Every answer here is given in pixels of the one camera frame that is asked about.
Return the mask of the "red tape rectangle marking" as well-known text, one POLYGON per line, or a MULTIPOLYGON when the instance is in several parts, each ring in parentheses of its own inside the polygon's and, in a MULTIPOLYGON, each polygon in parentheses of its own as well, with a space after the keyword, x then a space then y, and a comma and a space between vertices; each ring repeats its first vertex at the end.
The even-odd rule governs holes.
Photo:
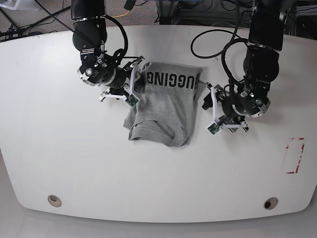
POLYGON ((305 147, 304 137, 290 137, 285 151, 284 170, 286 174, 296 174, 299 170, 305 147))

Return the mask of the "grey aluminium frame base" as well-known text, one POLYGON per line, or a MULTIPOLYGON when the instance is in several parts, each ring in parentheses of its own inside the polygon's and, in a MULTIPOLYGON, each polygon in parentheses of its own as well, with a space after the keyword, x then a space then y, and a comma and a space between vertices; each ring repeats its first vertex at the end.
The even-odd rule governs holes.
POLYGON ((249 26, 252 0, 158 0, 160 25, 249 26))

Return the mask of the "black tripod stand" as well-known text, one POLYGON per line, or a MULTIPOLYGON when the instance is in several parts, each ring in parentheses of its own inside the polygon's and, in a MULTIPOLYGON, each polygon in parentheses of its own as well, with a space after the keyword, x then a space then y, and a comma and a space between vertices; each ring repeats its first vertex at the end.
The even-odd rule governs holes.
POLYGON ((50 15, 48 15, 48 16, 45 16, 44 18, 41 18, 40 20, 38 20, 36 22, 30 23, 27 25, 23 25, 23 26, 17 26, 13 22, 13 20, 2 9, 0 10, 0 13, 10 23, 10 26, 9 26, 7 31, 0 32, 0 38, 3 38, 0 40, 1 42, 23 37, 24 36, 23 34, 25 31, 28 31, 29 29, 33 29, 36 26, 51 24, 55 21, 55 19, 53 19, 51 22, 46 22, 47 20, 52 18, 50 15))

